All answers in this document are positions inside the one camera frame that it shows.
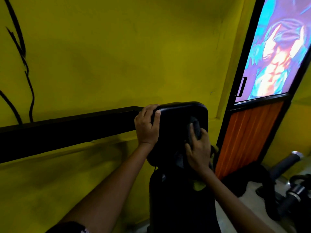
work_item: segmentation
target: forearm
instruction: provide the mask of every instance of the forearm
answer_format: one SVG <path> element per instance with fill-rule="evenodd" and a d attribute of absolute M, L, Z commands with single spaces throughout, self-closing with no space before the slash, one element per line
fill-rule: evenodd
<path fill-rule="evenodd" d="M 238 233 L 273 233 L 261 219 L 247 208 L 212 172 L 208 169 L 201 174 L 204 182 L 212 190 L 215 199 L 228 216 Z"/>
<path fill-rule="evenodd" d="M 122 165 L 80 201 L 61 222 L 76 221 L 92 233 L 111 232 L 152 147 L 138 146 Z"/>

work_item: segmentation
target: orange wooden panel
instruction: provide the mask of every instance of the orange wooden panel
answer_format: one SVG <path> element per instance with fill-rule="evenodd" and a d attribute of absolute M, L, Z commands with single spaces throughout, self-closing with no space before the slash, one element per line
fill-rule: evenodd
<path fill-rule="evenodd" d="M 219 179 L 258 159 L 282 105 L 277 102 L 231 115 L 216 166 Z"/>

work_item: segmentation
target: floor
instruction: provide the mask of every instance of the floor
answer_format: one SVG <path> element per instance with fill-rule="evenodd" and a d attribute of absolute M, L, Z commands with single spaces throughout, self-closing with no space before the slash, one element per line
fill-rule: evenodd
<path fill-rule="evenodd" d="M 262 184 L 249 182 L 247 185 L 247 190 L 245 194 L 240 197 L 240 200 L 249 207 L 260 219 L 262 219 L 271 229 L 276 233 L 295 233 L 293 226 L 288 224 L 288 221 L 283 220 L 282 222 L 275 222 L 271 220 L 265 210 L 264 200 L 257 196 L 255 190 L 260 187 Z M 289 188 L 288 184 L 284 184 L 282 181 L 277 180 L 275 190 L 285 196 L 286 190 Z M 216 214 L 218 223 L 222 233 L 236 233 L 236 230 L 232 226 L 231 222 L 227 218 L 226 214 L 216 201 Z M 127 233 L 146 233 L 148 222 L 140 224 L 137 226 L 136 230 L 127 232 Z"/>

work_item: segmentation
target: yellow wall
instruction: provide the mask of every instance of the yellow wall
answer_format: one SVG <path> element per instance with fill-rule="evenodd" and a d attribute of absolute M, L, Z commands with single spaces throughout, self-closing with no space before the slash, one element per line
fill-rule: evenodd
<path fill-rule="evenodd" d="M 35 121 L 199 101 L 216 144 L 254 0 L 10 1 L 25 39 Z M 31 93 L 5 26 L 15 32 L 0 0 L 0 89 L 29 122 Z M 0 127 L 17 123 L 2 99 L 0 111 Z M 44 232 L 136 145 L 129 132 L 0 164 L 2 231 Z M 149 217 L 152 171 L 146 163 L 116 232 Z"/>
<path fill-rule="evenodd" d="M 305 156 L 311 153 L 311 67 L 302 79 L 263 163 L 273 166 L 293 150 Z M 304 168 L 311 167 L 310 158 L 294 165 L 284 176 L 290 178 Z"/>

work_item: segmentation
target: anime character poster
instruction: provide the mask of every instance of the anime character poster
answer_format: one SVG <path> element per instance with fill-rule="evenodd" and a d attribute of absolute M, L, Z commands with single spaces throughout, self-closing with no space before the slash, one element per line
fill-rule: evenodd
<path fill-rule="evenodd" d="M 310 35 L 311 0 L 265 0 L 236 102 L 288 92 Z"/>

